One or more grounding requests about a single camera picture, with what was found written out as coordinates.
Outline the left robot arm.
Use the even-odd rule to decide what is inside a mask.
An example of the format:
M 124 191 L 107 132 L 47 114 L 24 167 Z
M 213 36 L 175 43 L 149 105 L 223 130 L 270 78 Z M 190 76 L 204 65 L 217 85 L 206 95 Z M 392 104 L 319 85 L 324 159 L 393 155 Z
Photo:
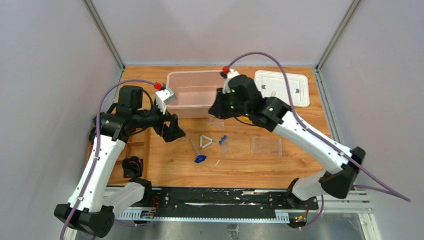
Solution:
M 58 204 L 54 210 L 54 216 L 65 227 L 103 238 L 128 207 L 135 203 L 152 205 L 152 183 L 138 176 L 109 197 L 104 193 L 116 161 L 133 135 L 152 128 L 167 143 L 186 135 L 179 127 L 178 116 L 167 109 L 176 94 L 162 84 L 154 86 L 150 109 L 142 109 L 147 94 L 142 87 L 125 85 L 119 90 L 117 102 L 96 115 L 90 133 L 92 150 L 80 181 L 67 203 Z

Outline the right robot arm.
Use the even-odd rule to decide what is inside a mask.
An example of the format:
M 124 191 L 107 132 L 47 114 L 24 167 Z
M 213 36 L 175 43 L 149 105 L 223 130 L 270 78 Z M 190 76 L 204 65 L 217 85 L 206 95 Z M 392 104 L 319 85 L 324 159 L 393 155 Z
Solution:
M 252 78 L 238 72 L 222 72 L 221 76 L 224 85 L 216 90 L 209 114 L 222 120 L 247 117 L 254 126 L 295 143 L 324 167 L 319 173 L 295 178 L 290 183 L 285 195 L 290 208 L 298 209 L 306 200 L 319 195 L 347 197 L 366 154 L 362 148 L 336 143 L 300 118 L 281 99 L 263 97 Z

